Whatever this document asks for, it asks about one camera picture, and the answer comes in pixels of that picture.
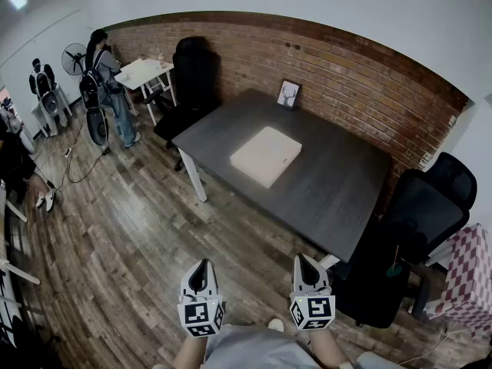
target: sneaker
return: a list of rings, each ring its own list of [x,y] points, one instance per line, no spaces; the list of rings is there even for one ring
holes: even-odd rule
[[[43,202],[45,202],[45,195],[39,193],[38,202],[36,202],[36,207],[39,208],[41,205],[43,205]]]
[[[53,204],[55,203],[55,190],[51,189],[46,195],[46,211],[49,212],[53,209]]]
[[[275,329],[279,332],[284,332],[284,323],[280,318],[274,318],[272,321],[268,323],[268,328]]]
[[[132,146],[133,144],[136,144],[138,141],[140,141],[140,138],[141,138],[141,134],[138,132],[136,135],[135,135],[135,139],[133,140],[133,142],[129,145],[125,145],[127,148],[130,148],[130,146]]]

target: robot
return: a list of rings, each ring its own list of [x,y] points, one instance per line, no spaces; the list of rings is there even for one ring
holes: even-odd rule
[[[325,329],[335,319],[335,296],[326,270],[313,258],[298,254],[292,280],[290,310],[298,329]]]
[[[294,291],[290,311],[298,329],[326,328],[335,318],[326,271],[313,258],[298,254],[294,259]],[[218,334],[225,315],[225,302],[218,293],[213,264],[201,260],[181,279],[178,313],[181,326],[192,337]]]
[[[181,279],[178,305],[181,326],[193,337],[218,334],[225,314],[214,266],[207,260],[193,265]]]

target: jeans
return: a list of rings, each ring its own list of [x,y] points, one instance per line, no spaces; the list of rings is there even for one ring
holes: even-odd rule
[[[131,113],[125,99],[125,93],[108,94],[102,104],[111,107],[115,112],[116,128],[125,146],[135,140],[136,132],[131,123]]]

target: gray shirt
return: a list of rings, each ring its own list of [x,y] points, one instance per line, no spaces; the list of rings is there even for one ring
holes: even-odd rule
[[[95,63],[95,59],[98,57],[99,51],[94,53],[94,57],[92,58],[92,64]],[[118,82],[115,79],[115,75],[120,71],[120,65],[116,62],[115,58],[109,51],[102,52],[101,60],[97,67],[99,74],[102,77],[102,80],[106,85],[110,88],[117,88],[119,86]]]
[[[202,369],[321,369],[311,349],[295,337],[265,327],[226,324],[208,338]],[[371,352],[354,369],[403,369]]]

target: standing fan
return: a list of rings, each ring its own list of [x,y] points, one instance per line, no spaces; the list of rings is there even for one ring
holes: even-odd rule
[[[84,69],[82,59],[85,57],[85,46],[82,44],[70,44],[61,54],[61,65],[70,75],[80,75]]]

